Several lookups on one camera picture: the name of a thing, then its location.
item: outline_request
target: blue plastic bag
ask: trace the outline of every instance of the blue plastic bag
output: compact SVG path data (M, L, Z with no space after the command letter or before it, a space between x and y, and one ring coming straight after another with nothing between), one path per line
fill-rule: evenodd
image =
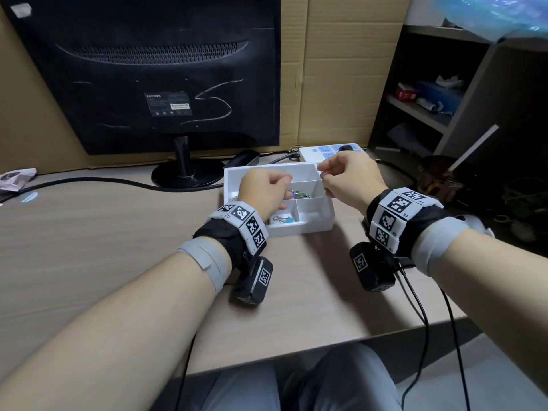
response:
M548 39L548 0L434 0L447 20L490 41Z

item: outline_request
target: black wristband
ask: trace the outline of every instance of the black wristband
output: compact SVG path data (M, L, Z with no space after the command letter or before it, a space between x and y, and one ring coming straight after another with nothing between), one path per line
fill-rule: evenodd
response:
M371 201L371 204L367 208L367 221L369 224L371 224L380 201L391 191L392 189L386 189ZM411 249L419 238L419 235L434 222L450 216L449 212L441 207L435 205L423 207L418 214L407 220L407 225L400 236L397 255L411 257Z
M237 227L223 219L210 219L200 229L198 229L193 238L209 237L216 239L229 253L232 268L242 265L244 262L244 252L247 247L245 241L240 235Z

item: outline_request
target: monitor base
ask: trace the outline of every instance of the monitor base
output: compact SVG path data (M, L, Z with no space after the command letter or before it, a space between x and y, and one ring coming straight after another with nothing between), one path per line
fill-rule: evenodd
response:
M190 166L193 174L181 176L177 160L160 163L152 171L152 181L160 187L187 189L211 185L223 178L225 166L219 159L192 158L190 159Z

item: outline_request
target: black monitor back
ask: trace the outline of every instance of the black monitor back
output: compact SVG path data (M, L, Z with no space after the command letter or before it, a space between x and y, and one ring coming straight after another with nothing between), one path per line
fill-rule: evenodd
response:
M1 3L89 154L279 144L280 0Z

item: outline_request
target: black remote object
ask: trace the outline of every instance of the black remote object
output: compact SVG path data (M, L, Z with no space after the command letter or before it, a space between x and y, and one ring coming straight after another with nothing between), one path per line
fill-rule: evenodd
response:
M232 295L239 301L257 305L265 299L274 267L264 256L256 257L247 271L242 271Z
M396 283L397 261L392 254L372 242L360 242L350 249L350 258L362 287L367 291L384 291Z
M261 155L255 150L244 150L230 159L225 164L227 167L256 166L259 163Z

